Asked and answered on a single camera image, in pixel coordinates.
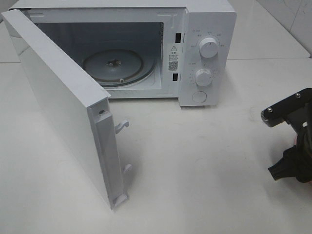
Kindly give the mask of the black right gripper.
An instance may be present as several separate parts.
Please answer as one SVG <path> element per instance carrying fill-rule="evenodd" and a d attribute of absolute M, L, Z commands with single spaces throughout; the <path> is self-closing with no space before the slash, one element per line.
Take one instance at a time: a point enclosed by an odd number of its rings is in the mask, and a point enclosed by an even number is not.
<path fill-rule="evenodd" d="M 312 103 L 295 111 L 292 128 L 296 146 L 286 149 L 282 158 L 268 170 L 275 181 L 293 177 L 301 183 L 312 180 Z"/>

